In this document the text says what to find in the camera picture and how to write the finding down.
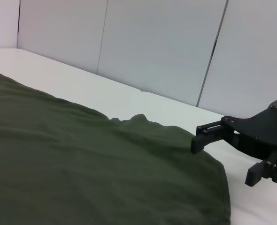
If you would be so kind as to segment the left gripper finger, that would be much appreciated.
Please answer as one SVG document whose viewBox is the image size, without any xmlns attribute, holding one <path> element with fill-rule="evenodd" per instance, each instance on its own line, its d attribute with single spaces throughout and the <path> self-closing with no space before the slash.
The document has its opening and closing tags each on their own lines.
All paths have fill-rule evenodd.
<svg viewBox="0 0 277 225">
<path fill-rule="evenodd" d="M 196 135 L 191 141 L 191 153 L 197 154 L 204 150 L 210 143 L 223 140 L 225 137 L 234 134 L 234 129 L 223 124 L 222 121 L 197 126 Z"/>
<path fill-rule="evenodd" d="M 274 183 L 277 183 L 277 151 L 273 151 L 267 159 L 248 169 L 245 184 L 253 187 L 262 178 L 271 178 Z"/>
</svg>

